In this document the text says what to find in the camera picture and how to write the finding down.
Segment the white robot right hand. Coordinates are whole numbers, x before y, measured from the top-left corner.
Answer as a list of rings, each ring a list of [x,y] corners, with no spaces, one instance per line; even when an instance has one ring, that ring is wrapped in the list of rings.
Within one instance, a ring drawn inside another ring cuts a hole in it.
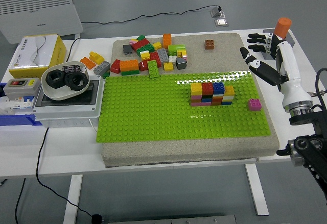
[[[291,44],[270,33],[249,34],[247,42],[250,44],[248,48],[240,48],[245,63],[257,77],[272,86],[278,86],[284,95],[284,110],[291,113],[311,109],[312,98],[301,85],[300,72]],[[251,55],[249,49],[269,54],[276,61],[276,69]]]

